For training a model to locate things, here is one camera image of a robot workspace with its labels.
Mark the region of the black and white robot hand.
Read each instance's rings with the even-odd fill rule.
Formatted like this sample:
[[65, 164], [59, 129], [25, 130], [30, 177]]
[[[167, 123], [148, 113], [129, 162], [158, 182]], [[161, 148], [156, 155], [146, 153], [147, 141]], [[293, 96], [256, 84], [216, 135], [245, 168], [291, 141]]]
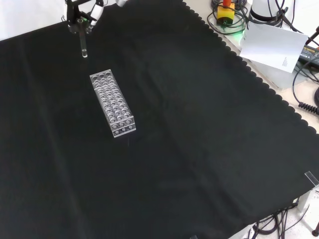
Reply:
[[66, 0], [66, 22], [68, 29], [71, 33], [75, 34], [80, 32], [80, 22], [82, 20], [83, 31], [90, 34], [95, 27], [96, 23], [100, 19], [103, 9], [104, 1], [97, 0], [92, 7], [92, 10], [88, 13], [80, 11], [79, 5], [87, 3], [88, 0]]

